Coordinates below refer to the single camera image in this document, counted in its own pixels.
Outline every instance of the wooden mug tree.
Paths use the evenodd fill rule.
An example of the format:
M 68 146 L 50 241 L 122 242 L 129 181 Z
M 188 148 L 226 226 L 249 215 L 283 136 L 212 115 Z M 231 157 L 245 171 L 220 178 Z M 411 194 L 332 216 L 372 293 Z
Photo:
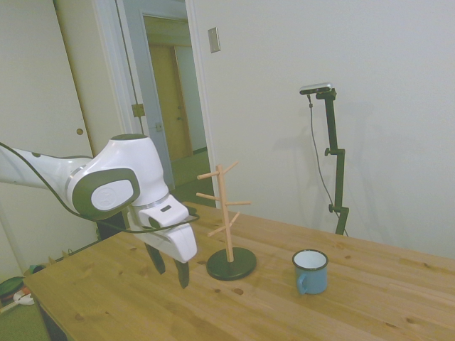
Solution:
M 212 173 L 202 174 L 198 176 L 199 180 L 211 178 L 216 176 L 218 180 L 218 192 L 220 197 L 214 197 L 212 195 L 206 195 L 202 193 L 196 193 L 198 197 L 204 197 L 206 199 L 216 200 L 220 202 L 220 208 L 223 213 L 223 225 L 222 227 L 212 231 L 208 234 L 209 237 L 214 234 L 225 231 L 225 242 L 226 249 L 215 252 L 207 261 L 207 272 L 213 278 L 221 281 L 234 281 L 248 276 L 256 267 L 256 256 L 250 250 L 242 247 L 232 247 L 232 239 L 230 235 L 230 228 L 234 224 L 235 220 L 240 215 L 240 212 L 229 220 L 228 206 L 230 205 L 249 205 L 250 201 L 235 201 L 228 202 L 225 188 L 225 174 L 230 171 L 234 166 L 238 164 L 238 161 L 234 162 L 231 166 L 223 170 L 222 165 L 216 166 L 216 171 Z

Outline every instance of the enamel mug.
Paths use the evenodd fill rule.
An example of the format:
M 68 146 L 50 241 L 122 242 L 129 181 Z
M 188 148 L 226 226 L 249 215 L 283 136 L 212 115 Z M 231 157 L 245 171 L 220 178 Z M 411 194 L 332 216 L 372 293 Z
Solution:
M 299 293 L 317 294 L 327 288 L 327 256 L 318 250 L 301 250 L 292 257 Z

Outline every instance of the door hinge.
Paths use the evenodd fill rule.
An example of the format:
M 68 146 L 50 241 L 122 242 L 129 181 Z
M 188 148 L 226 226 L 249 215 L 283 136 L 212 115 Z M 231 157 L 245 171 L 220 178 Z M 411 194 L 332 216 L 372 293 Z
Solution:
M 133 104 L 133 116 L 134 117 L 143 117 L 145 116 L 144 105 L 141 104 Z

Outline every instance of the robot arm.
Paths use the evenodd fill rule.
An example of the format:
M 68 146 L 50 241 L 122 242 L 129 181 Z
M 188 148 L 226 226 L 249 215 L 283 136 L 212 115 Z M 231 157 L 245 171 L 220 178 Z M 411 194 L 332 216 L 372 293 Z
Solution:
M 197 252 L 193 230 L 185 223 L 188 209 L 169 194 L 158 153 L 149 137 L 113 137 L 95 158 L 55 158 L 12 150 L 22 159 L 0 148 L 0 182 L 47 188 L 27 162 L 67 208 L 80 217 L 98 221 L 127 208 L 131 231 L 146 243 L 160 273 L 164 272 L 159 254 L 162 251 L 176 260 L 182 287 L 188 284 L 186 262 Z

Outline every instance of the wooden table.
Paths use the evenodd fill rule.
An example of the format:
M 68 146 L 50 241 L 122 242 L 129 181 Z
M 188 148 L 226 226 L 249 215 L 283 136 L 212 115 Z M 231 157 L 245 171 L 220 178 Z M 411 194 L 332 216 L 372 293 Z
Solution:
M 222 249 L 220 211 L 196 204 L 198 253 L 182 289 L 172 259 L 159 275 L 142 242 L 117 234 L 26 279 L 74 340 L 455 340 L 455 260 L 240 215 L 235 246 L 257 268 L 239 281 L 209 277 Z M 294 252 L 329 259 L 328 288 L 300 296 Z

